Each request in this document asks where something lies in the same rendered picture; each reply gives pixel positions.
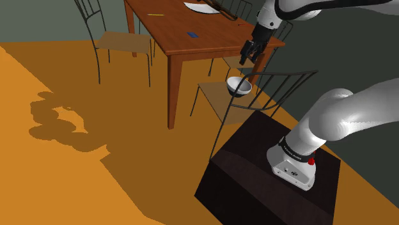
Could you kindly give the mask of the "white plate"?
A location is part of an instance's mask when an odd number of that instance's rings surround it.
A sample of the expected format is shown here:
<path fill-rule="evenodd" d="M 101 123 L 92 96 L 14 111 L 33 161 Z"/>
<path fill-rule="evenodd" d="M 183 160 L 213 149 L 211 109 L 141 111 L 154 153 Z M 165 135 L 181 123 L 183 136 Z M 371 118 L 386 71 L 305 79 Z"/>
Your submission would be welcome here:
<path fill-rule="evenodd" d="M 205 13 L 205 14 L 217 14 L 220 13 L 219 10 L 216 10 L 215 8 L 209 6 L 208 4 L 197 4 L 197 3 L 186 3 L 184 2 L 184 5 L 194 11 L 194 12 L 198 12 L 198 13 Z"/>

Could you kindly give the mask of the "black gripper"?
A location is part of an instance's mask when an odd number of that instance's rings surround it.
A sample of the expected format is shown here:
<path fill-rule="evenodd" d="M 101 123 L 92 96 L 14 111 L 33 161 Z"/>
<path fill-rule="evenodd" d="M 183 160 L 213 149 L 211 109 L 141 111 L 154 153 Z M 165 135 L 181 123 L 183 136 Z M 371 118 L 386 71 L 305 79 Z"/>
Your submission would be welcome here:
<path fill-rule="evenodd" d="M 240 51 L 241 58 L 239 63 L 244 65 L 249 55 L 251 57 L 251 62 L 255 63 L 258 56 L 264 51 L 273 33 L 273 28 L 270 29 L 256 23 L 253 32 L 251 33 L 251 36 L 253 37 L 252 41 L 247 40 Z"/>

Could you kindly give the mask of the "dark brown tongs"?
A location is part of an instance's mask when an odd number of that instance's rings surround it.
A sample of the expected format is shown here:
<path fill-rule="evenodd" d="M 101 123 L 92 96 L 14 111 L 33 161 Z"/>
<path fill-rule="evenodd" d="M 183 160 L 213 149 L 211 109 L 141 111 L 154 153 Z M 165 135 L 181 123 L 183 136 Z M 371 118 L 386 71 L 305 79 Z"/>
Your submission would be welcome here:
<path fill-rule="evenodd" d="M 236 21 L 238 17 L 228 9 L 226 9 L 221 3 L 218 3 L 216 0 L 197 0 L 197 2 L 204 1 L 207 5 L 212 7 L 213 9 L 221 12 L 221 14 L 231 21 Z"/>

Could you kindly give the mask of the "white bowl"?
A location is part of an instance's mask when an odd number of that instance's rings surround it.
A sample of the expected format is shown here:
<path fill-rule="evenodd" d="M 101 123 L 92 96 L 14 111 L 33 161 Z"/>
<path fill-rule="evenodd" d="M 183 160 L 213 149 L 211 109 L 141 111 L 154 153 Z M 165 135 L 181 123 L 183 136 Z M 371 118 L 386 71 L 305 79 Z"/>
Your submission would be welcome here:
<path fill-rule="evenodd" d="M 229 77 L 226 85 L 229 94 L 235 96 L 235 98 L 243 97 L 252 90 L 251 83 L 242 77 Z"/>

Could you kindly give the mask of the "brown wooden table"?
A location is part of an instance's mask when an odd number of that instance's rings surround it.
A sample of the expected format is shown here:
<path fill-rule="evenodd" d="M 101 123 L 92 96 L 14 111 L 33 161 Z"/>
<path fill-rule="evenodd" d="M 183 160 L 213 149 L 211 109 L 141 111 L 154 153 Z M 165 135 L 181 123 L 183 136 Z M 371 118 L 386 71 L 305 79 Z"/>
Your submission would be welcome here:
<path fill-rule="evenodd" d="M 201 14 L 184 2 L 195 0 L 124 0 L 127 24 L 134 32 L 136 15 L 168 57 L 168 128 L 174 128 L 182 63 L 199 59 L 238 56 L 254 26 L 242 19 L 230 21 L 220 14 Z M 149 16 L 159 13 L 164 16 Z M 191 38 L 194 32 L 198 38 Z"/>

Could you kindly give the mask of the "dark robot stand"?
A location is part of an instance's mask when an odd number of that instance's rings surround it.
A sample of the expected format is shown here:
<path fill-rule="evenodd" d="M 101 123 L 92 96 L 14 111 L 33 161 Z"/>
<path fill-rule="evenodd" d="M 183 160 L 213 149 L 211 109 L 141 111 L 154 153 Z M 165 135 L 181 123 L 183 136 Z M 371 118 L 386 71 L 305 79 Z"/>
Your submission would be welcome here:
<path fill-rule="evenodd" d="M 333 225 L 341 161 L 319 148 L 307 191 L 276 176 L 267 150 L 289 131 L 255 111 L 208 163 L 197 200 L 223 225 Z"/>

